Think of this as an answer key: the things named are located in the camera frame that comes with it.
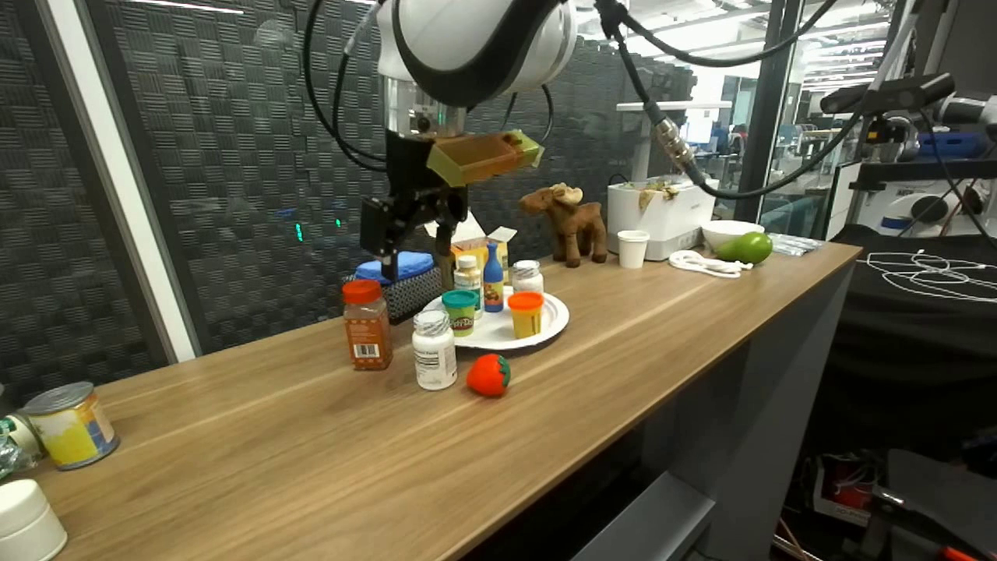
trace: condiment bottle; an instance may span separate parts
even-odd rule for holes
[[[478,257],[462,254],[455,263],[455,291],[474,294],[474,310],[481,310],[483,294],[481,294],[481,271],[478,271]]]
[[[430,310],[416,315],[412,349],[416,383],[421,390],[447,390],[458,382],[458,345],[447,312]]]
[[[501,312],[506,310],[506,275],[499,263],[499,243],[488,239],[488,263],[483,271],[483,294],[487,294],[487,312]]]
[[[394,366],[394,328],[377,280],[342,283],[342,323],[359,371],[384,371]]]
[[[538,263],[521,258],[511,265],[511,291],[515,294],[541,294]]]

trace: wooden countertop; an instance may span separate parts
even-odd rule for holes
[[[553,265],[570,328],[511,355],[506,399],[417,390],[409,323],[390,371],[351,371],[340,322],[99,387],[121,450],[37,473],[60,558],[455,558],[854,257]]]

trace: white bottle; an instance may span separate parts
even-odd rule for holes
[[[455,263],[455,291],[478,294],[478,310],[481,310],[483,294],[481,294],[478,257],[471,257],[471,254],[462,254],[462,257],[458,257],[458,263]]]
[[[416,383],[421,390],[447,390],[458,382],[458,345],[447,312],[430,310],[416,315],[412,349]]]
[[[538,263],[521,258],[511,265],[511,291],[515,294],[541,294]]]

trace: spice jar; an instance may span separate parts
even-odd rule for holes
[[[394,366],[394,328],[377,280],[342,283],[342,323],[359,371],[384,371]]]

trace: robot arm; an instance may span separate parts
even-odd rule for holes
[[[577,43],[574,0],[387,0],[377,9],[390,198],[363,208],[363,247],[397,277],[399,243],[440,221],[438,258],[467,218],[467,189],[427,170],[440,136],[465,133],[465,114],[499,94],[538,89]]]

